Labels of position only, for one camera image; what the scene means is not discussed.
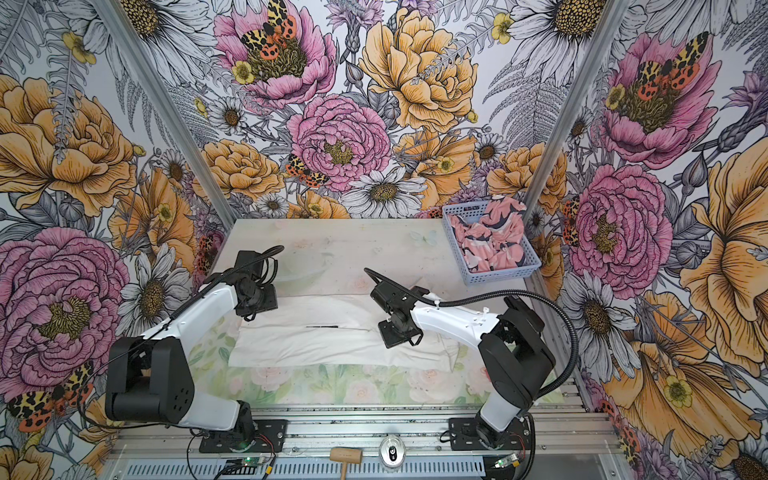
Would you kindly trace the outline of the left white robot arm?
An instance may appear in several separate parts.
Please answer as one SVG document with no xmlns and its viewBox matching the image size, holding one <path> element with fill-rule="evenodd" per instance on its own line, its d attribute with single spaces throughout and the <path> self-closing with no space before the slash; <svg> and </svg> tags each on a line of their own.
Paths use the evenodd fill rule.
<svg viewBox="0 0 768 480">
<path fill-rule="evenodd" d="M 158 325 L 116 341 L 107 363 L 105 413 L 132 426 L 158 423 L 199 430 L 216 446 L 244 451 L 257 438 L 250 405 L 197 389 L 192 348 L 225 314 L 252 321 L 277 307 L 277 245 L 239 252 L 234 266 L 206 278 L 200 290 Z"/>
</svg>

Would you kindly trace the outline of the blue plastic laundry basket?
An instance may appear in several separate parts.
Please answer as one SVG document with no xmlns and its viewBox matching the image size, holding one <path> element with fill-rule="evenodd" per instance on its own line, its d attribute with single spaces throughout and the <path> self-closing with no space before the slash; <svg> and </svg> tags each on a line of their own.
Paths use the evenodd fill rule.
<svg viewBox="0 0 768 480">
<path fill-rule="evenodd" d="M 522 240 L 522 244 L 525 252 L 525 258 L 523 260 L 523 264 L 520 267 L 513 268 L 510 270 L 495 271 L 495 272 L 480 273 L 480 274 L 472 274 L 468 271 L 467 267 L 465 266 L 460 256 L 457 242 L 453 238 L 447 216 L 452 214 L 458 214 L 460 217 L 462 217 L 464 220 L 467 220 L 470 223 L 475 222 L 479 220 L 480 217 L 483 215 L 484 210 L 488 205 L 489 201 L 490 200 L 475 200 L 475 201 L 465 202 L 460 204 L 445 205 L 442 207 L 442 213 L 443 213 L 442 224 L 444 227 L 444 231 L 446 233 L 446 237 L 448 239 L 448 243 L 450 245 L 454 259 L 456 260 L 456 263 L 458 265 L 461 277 L 463 278 L 464 283 L 467 285 L 509 280 L 512 278 L 527 278 L 530 275 L 532 275 L 536 270 L 538 270 L 542 265 L 542 261 L 539 259 L 539 256 L 536 254 L 532 245 L 530 244 L 529 240 L 525 235 L 525 238 Z"/>
</svg>

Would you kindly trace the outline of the white printed t-shirt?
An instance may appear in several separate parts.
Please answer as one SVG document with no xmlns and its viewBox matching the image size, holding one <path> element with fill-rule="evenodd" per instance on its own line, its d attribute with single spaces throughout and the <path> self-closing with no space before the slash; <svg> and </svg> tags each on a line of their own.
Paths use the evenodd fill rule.
<svg viewBox="0 0 768 480">
<path fill-rule="evenodd" d="M 427 332 L 421 343 L 385 346 L 378 323 L 384 312 L 365 295 L 287 297 L 275 310 L 244 321 L 228 365 L 293 368 L 371 365 L 450 372 L 455 340 Z"/>
</svg>

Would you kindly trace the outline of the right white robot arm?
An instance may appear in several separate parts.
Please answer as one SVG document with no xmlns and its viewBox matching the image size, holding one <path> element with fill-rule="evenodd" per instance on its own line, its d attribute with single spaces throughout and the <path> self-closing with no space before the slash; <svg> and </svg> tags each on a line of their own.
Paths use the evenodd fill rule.
<svg viewBox="0 0 768 480">
<path fill-rule="evenodd" d="M 444 301 L 429 290 L 407 289 L 366 268 L 375 282 L 370 296 L 388 315 L 378 324 L 385 346 L 417 346 L 434 332 L 480 354 L 492 389 L 475 417 L 475 437 L 498 449 L 510 424 L 536 400 L 558 389 L 573 366 L 555 378 L 556 360 L 542 337 L 543 320 L 522 299 L 548 300 L 523 290 L 501 290 Z"/>
</svg>

